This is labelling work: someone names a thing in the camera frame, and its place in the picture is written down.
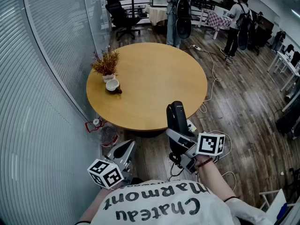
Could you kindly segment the table with checkered cloth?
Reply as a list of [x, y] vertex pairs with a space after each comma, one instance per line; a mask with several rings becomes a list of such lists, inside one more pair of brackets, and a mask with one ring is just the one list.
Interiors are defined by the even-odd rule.
[[231, 19], [219, 16], [214, 10], [202, 9], [198, 27], [212, 28], [214, 30], [213, 39], [216, 40], [220, 30], [229, 30]]

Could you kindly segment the person's white printed shirt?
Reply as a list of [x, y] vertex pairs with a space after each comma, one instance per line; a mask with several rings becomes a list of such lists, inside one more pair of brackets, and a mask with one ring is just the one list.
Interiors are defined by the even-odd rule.
[[221, 200], [190, 180], [150, 181], [111, 192], [91, 225], [273, 225], [237, 197]]

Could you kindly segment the black swivel chair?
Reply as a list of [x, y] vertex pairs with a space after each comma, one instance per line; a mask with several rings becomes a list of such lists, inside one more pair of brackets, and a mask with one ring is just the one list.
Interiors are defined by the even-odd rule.
[[258, 56], [260, 48], [264, 47], [266, 42], [272, 37], [272, 31], [268, 28], [264, 29], [258, 26], [257, 29], [250, 34], [247, 48], [248, 50], [254, 50]]

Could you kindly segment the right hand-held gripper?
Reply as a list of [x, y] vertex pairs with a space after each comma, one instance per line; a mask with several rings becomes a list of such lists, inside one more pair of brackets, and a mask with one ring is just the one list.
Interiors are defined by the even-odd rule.
[[[195, 133], [197, 130], [196, 126], [189, 119], [187, 119], [187, 127], [191, 133]], [[166, 134], [171, 140], [187, 150], [181, 155], [180, 165], [189, 174], [196, 172], [195, 157], [197, 155], [216, 157], [223, 153], [225, 143], [224, 134], [199, 133], [196, 142], [190, 137], [170, 128], [166, 130]]]

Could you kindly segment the round wooden table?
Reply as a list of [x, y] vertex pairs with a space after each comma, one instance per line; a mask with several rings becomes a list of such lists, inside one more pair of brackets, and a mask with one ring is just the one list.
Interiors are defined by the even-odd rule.
[[162, 130], [167, 127], [169, 104], [182, 102], [190, 117], [205, 100], [205, 72], [185, 51], [160, 43], [136, 43], [119, 48], [118, 53], [122, 92], [108, 92], [96, 72], [90, 73], [86, 85], [91, 107], [108, 122], [128, 130]]

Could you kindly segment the person's right forearm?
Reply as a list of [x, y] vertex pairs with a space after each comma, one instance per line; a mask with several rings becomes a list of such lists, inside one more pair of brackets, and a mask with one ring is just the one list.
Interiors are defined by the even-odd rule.
[[195, 167], [198, 171], [199, 179], [204, 186], [222, 201], [236, 196], [213, 163], [212, 158], [206, 155], [197, 155], [195, 158]]

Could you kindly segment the table with cream cloth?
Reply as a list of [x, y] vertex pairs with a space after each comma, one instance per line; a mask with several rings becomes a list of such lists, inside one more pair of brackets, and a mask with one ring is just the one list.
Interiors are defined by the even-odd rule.
[[146, 6], [145, 12], [149, 14], [149, 20], [153, 26], [165, 26], [167, 20], [166, 7]]

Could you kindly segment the white cup with dark outside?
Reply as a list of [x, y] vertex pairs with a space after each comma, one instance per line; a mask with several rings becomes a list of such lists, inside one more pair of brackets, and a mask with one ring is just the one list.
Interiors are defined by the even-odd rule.
[[122, 94], [120, 83], [117, 79], [107, 81], [105, 87], [110, 94]]

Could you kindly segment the black office chair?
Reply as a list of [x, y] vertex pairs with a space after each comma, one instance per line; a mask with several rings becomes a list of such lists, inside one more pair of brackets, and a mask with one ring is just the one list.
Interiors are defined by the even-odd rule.
[[135, 40], [135, 32], [141, 34], [140, 30], [132, 29], [140, 22], [140, 17], [128, 17], [119, 0], [107, 0], [105, 8], [111, 15], [112, 24], [119, 29], [116, 31], [117, 41], [125, 34], [129, 34], [133, 40]]

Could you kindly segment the orange plant in white pot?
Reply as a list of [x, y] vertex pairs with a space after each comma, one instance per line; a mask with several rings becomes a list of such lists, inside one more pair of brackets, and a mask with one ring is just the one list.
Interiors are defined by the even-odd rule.
[[96, 51], [93, 52], [93, 60], [91, 67], [93, 71], [102, 76], [104, 83], [115, 79], [117, 75], [117, 65], [120, 60], [120, 55], [117, 50], [110, 51], [102, 50], [102, 56]]

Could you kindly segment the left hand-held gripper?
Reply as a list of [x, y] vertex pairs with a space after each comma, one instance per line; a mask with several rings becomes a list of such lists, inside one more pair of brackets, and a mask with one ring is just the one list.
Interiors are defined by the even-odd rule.
[[130, 185], [133, 179], [131, 166], [135, 151], [135, 141], [121, 142], [110, 150], [108, 157], [96, 159], [87, 172], [102, 188], [111, 189], [120, 182]]

